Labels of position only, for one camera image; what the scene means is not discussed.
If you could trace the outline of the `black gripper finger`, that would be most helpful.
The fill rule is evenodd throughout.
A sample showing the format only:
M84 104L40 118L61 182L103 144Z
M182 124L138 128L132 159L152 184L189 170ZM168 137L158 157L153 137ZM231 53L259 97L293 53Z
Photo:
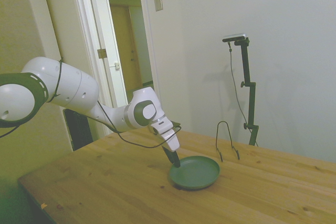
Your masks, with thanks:
M162 147L162 148L163 148L166 156L168 157L169 161L173 164L174 163L173 153L165 147Z
M171 163L174 165L174 167L179 168L181 163L177 152L170 152L170 157Z

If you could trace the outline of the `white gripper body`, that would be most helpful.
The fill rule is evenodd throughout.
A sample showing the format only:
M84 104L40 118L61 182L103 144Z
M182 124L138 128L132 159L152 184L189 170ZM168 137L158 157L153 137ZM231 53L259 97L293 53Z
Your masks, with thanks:
M160 142L163 147L167 148L171 152L174 152L179 149L180 143L176 136L177 130L179 129L180 124L172 122L170 120L158 120L157 122L151 124L155 133L161 138Z

